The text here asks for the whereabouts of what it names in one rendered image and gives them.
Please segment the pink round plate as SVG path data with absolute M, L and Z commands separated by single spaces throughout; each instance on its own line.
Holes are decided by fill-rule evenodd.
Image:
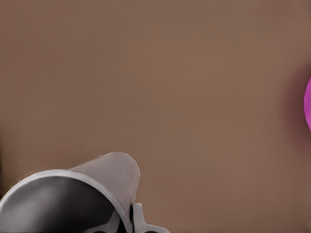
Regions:
M 306 123 L 309 130 L 311 131 L 311 76 L 305 88 L 304 98 L 303 98 L 303 110 Z

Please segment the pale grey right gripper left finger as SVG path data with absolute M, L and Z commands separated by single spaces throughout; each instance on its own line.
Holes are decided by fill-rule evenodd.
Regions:
M 120 216 L 118 213 L 113 213 L 110 221 L 107 223 L 105 232 L 106 233 L 117 233 L 120 224 Z

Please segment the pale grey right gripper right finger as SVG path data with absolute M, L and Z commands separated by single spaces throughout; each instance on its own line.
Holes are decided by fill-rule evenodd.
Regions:
M 134 233 L 171 233 L 168 229 L 146 223 L 141 203 L 133 203 Z

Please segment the white IKEA cup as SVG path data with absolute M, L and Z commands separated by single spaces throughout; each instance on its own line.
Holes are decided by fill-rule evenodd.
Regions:
M 0 233 L 105 232 L 113 213 L 120 216 L 118 229 L 133 233 L 139 177 L 136 161 L 122 152 L 34 173 L 0 200 Z

